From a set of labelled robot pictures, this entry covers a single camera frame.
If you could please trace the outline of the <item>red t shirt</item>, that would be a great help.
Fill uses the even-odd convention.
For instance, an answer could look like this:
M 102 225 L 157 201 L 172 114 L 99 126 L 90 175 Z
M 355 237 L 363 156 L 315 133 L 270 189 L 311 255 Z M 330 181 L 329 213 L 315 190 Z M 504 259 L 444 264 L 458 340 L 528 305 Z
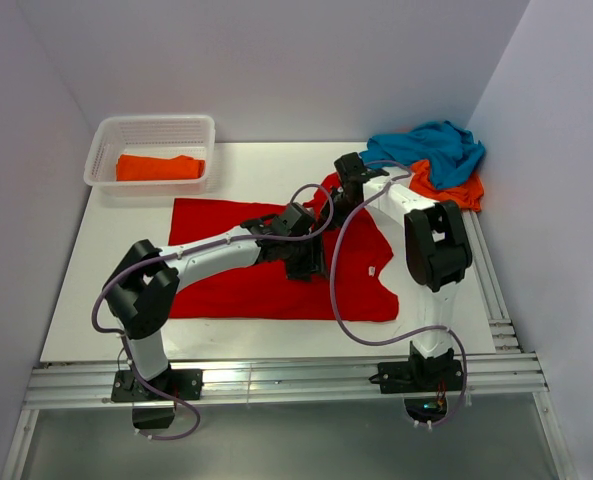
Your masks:
M 245 220 L 278 214 L 284 205 L 208 199 L 176 199 L 170 245 L 182 245 L 224 233 Z M 354 322 L 396 319 L 399 300 L 379 280 L 393 251 L 367 209 L 351 221 L 343 240 L 335 277 L 341 318 Z M 288 280 L 282 262 L 230 270 L 179 292 L 171 319 L 335 320 L 329 281 Z

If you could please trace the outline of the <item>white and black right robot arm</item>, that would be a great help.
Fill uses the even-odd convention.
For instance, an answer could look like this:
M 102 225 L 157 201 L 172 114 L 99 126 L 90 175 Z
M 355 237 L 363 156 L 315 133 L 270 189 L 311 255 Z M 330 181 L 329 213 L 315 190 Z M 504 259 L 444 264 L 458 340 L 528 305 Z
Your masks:
M 402 227 L 407 271 L 417 285 L 414 328 L 380 341 L 365 340 L 350 331 L 340 315 L 335 291 L 344 235 L 353 218 L 368 206 Z M 334 188 L 320 210 L 319 222 L 340 230 L 331 258 L 329 287 L 340 329 L 354 342 L 370 347 L 409 339 L 410 353 L 420 356 L 409 365 L 410 381 L 422 390 L 433 388 L 444 374 L 438 358 L 462 346 L 452 327 L 454 300 L 473 255 L 460 207 L 453 201 L 424 197 L 401 184 L 397 177 L 376 177 L 364 183 L 348 181 Z

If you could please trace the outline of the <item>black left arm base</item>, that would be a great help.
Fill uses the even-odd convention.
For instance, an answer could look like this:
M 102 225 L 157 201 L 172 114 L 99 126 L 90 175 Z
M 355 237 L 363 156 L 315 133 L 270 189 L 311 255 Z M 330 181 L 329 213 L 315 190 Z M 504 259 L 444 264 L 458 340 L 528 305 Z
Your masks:
M 150 381 L 156 390 L 184 401 L 199 400 L 203 386 L 203 371 L 200 369 L 174 370 L 165 372 Z M 112 403 L 132 404 L 132 424 L 145 430 L 164 430 L 172 425 L 176 416 L 177 403 L 171 407 L 153 407 L 156 401 L 167 398 L 144 386 L 131 370 L 115 373 L 110 395 Z

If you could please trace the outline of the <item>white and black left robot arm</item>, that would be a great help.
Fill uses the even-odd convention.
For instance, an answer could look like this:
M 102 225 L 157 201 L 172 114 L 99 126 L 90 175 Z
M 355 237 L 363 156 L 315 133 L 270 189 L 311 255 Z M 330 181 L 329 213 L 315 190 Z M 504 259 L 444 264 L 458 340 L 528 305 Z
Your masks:
M 218 274 L 281 261 L 293 280 L 325 271 L 321 228 L 310 216 L 253 219 L 185 245 L 156 247 L 141 240 L 130 247 L 92 307 L 92 326 L 122 338 L 135 388 L 159 399 L 171 386 L 162 327 L 185 288 Z

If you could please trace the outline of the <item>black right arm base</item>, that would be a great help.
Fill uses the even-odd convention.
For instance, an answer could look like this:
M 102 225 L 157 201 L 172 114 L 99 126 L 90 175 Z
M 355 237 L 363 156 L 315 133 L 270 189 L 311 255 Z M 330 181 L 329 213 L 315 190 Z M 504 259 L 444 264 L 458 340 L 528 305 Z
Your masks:
M 383 395 L 420 394 L 405 399 L 404 408 L 414 424 L 427 428 L 444 422 L 466 400 L 467 372 L 452 347 L 425 358 L 411 346 L 406 360 L 380 362 L 369 382 Z

